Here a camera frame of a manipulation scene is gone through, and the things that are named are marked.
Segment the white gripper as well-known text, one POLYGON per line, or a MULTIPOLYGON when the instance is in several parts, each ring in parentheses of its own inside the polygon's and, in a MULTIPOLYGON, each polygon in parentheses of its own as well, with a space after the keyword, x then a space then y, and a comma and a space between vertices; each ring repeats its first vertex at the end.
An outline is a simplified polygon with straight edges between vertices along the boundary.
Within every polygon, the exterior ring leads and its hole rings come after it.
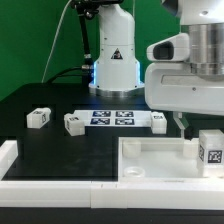
POLYGON ((151 64, 145 72, 145 101, 151 109, 173 111, 173 119, 185 140, 194 129, 186 114, 224 115, 224 80, 195 75, 186 62, 190 37, 180 33, 147 48, 151 64))

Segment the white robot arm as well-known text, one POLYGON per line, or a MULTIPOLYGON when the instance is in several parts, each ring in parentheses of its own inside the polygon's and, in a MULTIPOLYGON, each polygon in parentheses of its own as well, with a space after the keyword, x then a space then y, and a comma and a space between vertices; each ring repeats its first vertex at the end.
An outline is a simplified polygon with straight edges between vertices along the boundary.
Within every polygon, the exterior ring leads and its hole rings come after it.
POLYGON ((147 106, 171 111, 182 130, 183 113, 224 115, 224 0, 161 0, 180 18, 180 32, 147 48, 151 64, 140 80, 135 21, 118 3, 98 3, 100 55, 89 90, 127 97, 142 92, 147 106))

